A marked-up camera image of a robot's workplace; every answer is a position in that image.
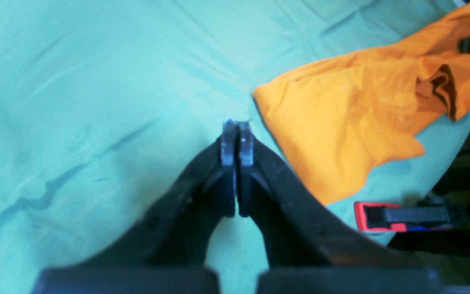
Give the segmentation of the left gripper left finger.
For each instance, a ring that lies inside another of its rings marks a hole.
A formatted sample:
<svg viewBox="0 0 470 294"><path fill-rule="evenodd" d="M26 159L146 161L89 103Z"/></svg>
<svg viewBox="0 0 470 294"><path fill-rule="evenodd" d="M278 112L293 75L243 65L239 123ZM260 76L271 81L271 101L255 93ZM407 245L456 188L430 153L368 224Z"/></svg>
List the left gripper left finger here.
<svg viewBox="0 0 470 294"><path fill-rule="evenodd" d="M34 294L219 294L204 266L211 233L235 214L240 123L188 164L170 189L118 240L88 260L45 270Z"/></svg>

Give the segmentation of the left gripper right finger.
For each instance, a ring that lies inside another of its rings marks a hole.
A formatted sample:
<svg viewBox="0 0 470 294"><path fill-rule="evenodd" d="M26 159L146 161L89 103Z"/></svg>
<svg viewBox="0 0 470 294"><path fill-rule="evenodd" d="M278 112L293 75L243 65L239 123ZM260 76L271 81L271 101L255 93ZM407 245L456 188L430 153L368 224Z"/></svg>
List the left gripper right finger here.
<svg viewBox="0 0 470 294"><path fill-rule="evenodd" d="M313 197L287 164L237 124L237 203L261 231L269 270L259 294L439 294L418 259L351 229Z"/></svg>

